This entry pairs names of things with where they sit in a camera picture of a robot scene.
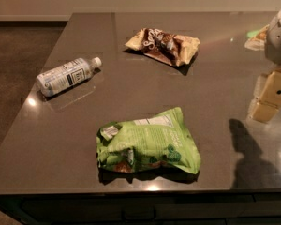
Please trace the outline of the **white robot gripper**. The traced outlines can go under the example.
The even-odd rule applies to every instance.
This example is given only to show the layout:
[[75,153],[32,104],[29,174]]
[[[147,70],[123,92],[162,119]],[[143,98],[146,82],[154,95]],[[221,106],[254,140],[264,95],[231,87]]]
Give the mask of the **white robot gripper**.
[[[281,9],[269,23],[265,56],[268,60],[281,65]],[[259,101],[257,99],[251,101],[248,116],[255,121],[267,123],[278,113],[277,108],[281,108],[281,67],[267,76]]]

